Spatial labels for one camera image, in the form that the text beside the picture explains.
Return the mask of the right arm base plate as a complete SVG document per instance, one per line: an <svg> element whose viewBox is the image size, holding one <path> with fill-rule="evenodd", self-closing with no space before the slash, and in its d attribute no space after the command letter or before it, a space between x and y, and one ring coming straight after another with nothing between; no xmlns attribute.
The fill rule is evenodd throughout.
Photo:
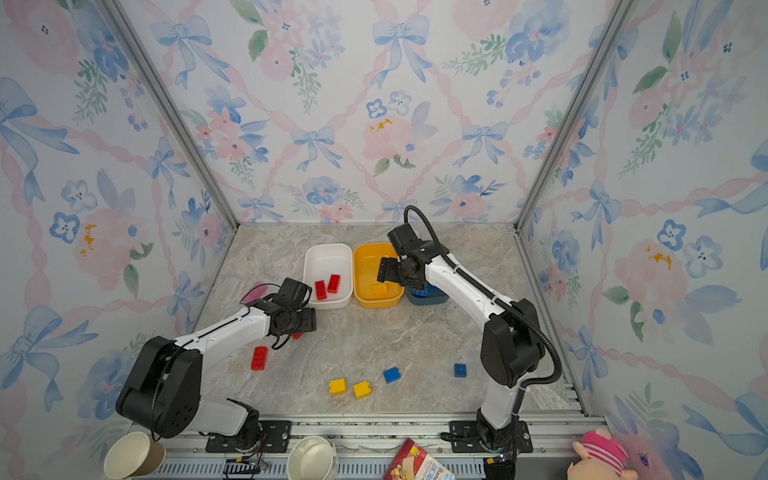
<svg viewBox="0 0 768 480"><path fill-rule="evenodd" d="M522 420L513 420L502 429L493 429L481 420L451 421L448 431L442 432L440 438L450 444L453 453L506 455L533 452L528 425Z"/></svg>

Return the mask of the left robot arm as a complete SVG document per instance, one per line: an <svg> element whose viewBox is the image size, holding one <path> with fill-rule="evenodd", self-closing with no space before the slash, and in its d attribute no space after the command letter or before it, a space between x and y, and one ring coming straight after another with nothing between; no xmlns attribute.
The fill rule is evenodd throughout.
<svg viewBox="0 0 768 480"><path fill-rule="evenodd" d="M202 396L204 373L257 340L273 337L277 350L293 335L315 331L311 294L309 285L287 278L276 292L209 327L173 340L148 340L117 397L116 412L156 437L197 432L239 451L255 448L263 438L258 410L234 399Z"/></svg>

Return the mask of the yellow plastic container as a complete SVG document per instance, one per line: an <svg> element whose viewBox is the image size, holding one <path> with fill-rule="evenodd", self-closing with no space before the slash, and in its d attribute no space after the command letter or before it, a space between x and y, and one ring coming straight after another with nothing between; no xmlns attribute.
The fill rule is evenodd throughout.
<svg viewBox="0 0 768 480"><path fill-rule="evenodd" d="M383 257L394 257L395 250L389 243L369 243L353 251L354 294L358 303L367 309L390 308L397 305L405 290L395 283L384 283L388 288L385 298L373 298L370 287L379 283L376 279Z"/></svg>

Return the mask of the dark teal plastic container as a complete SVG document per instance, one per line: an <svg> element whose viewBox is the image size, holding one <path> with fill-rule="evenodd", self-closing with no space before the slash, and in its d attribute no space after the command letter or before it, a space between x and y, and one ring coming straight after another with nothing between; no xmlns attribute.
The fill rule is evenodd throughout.
<svg viewBox="0 0 768 480"><path fill-rule="evenodd" d="M426 284L423 290L414 290L406 288L405 294L410 303L416 306L432 306L445 303L449 297L439 288Z"/></svg>

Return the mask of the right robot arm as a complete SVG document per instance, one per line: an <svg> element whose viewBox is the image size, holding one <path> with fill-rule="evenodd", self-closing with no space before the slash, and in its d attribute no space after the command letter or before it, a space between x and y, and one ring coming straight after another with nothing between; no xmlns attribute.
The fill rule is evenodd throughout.
<svg viewBox="0 0 768 480"><path fill-rule="evenodd" d="M409 224L397 226L387 237L395 255L381 260L379 282L412 290L434 286L482 329L480 359L489 385L477 412L475 441L490 452L511 450L525 388L547 353L535 308L528 300L499 294L438 241L419 238Z"/></svg>

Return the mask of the long red lego brick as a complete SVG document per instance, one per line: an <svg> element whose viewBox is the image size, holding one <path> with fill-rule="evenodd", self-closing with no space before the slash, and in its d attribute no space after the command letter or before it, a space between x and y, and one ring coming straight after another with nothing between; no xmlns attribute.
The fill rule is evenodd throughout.
<svg viewBox="0 0 768 480"><path fill-rule="evenodd" d="M328 298L328 292L324 280L315 282L315 295L318 301L324 301Z"/></svg>

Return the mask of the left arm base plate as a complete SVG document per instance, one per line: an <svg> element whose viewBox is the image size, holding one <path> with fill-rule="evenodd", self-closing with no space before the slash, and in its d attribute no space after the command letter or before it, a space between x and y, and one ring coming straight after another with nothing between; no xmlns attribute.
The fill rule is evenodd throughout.
<svg viewBox="0 0 768 480"><path fill-rule="evenodd" d="M205 452L241 455L286 453L291 428L292 422L288 420L259 420L245 425L243 431L235 436L210 435Z"/></svg>

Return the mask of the white plastic container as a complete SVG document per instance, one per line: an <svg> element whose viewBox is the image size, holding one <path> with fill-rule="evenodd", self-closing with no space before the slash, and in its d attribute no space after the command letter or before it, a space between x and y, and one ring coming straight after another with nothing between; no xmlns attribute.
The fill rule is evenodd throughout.
<svg viewBox="0 0 768 480"><path fill-rule="evenodd" d="M316 283L323 281L328 287L331 276L340 277L338 291L327 293L327 298L317 297ZM318 244L310 247L304 258L303 282L313 288L309 306L317 310L346 307L353 295L353 254L343 243Z"/></svg>

